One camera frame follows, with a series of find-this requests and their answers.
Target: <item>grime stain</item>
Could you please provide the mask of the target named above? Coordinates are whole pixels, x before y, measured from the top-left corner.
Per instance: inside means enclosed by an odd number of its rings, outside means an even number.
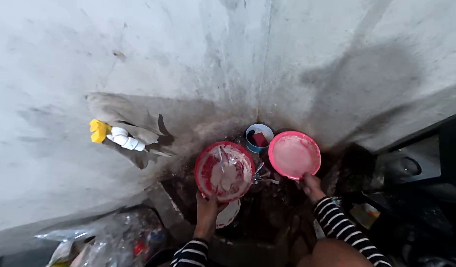
[[[114,50],[112,52],[112,54],[117,57],[118,59],[120,59],[122,62],[126,62],[126,56],[121,52],[121,51],[118,51],[118,50]]]

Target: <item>white plate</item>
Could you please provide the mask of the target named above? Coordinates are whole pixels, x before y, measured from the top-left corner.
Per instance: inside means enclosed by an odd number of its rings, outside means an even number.
[[[239,209],[241,208],[241,201],[236,200],[230,202],[228,206],[223,209],[217,217],[217,229],[228,226],[233,222],[236,215],[238,215]]]

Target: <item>red sponge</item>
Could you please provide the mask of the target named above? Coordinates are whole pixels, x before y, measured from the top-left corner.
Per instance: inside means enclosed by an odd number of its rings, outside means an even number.
[[[253,135],[253,139],[256,141],[255,145],[258,147],[266,147],[269,144],[262,133],[256,133]]]

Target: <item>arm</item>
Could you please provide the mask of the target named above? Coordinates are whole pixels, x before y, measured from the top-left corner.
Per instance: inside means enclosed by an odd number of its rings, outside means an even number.
[[[320,189],[320,179],[305,175],[303,189],[314,204],[314,215],[328,238],[343,240],[365,256],[374,267],[391,266],[371,241],[340,212]]]
[[[193,240],[175,252],[171,266],[206,266],[208,242],[215,234],[218,213],[228,205],[219,206],[217,200],[216,195],[213,195],[210,201],[207,201],[201,196],[200,192],[196,193],[196,228]]]

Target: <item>soap residue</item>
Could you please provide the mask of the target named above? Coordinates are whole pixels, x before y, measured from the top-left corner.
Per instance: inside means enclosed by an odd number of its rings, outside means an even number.
[[[248,158],[230,145],[222,147],[228,156],[228,161],[225,162],[223,169],[225,173],[223,174],[221,170],[221,162],[218,158],[218,146],[213,148],[201,159],[201,166],[204,166],[207,159],[210,157],[215,157],[217,163],[213,165],[211,169],[211,176],[205,177],[202,176],[202,168],[199,169],[199,177],[202,177],[200,186],[204,192],[215,192],[217,190],[218,200],[230,200],[240,195],[244,194],[247,187],[252,182],[252,170],[251,164]]]
[[[231,189],[231,185],[235,183],[236,177],[238,176],[238,172],[236,171],[236,166],[232,165],[231,163],[225,163],[223,165],[223,170],[221,169],[221,162],[218,162],[213,166],[211,171],[211,184],[216,188],[221,186],[223,190],[229,191]]]
[[[273,150],[277,165],[291,177],[312,172],[312,156],[302,142],[297,136],[285,137],[277,141]]]

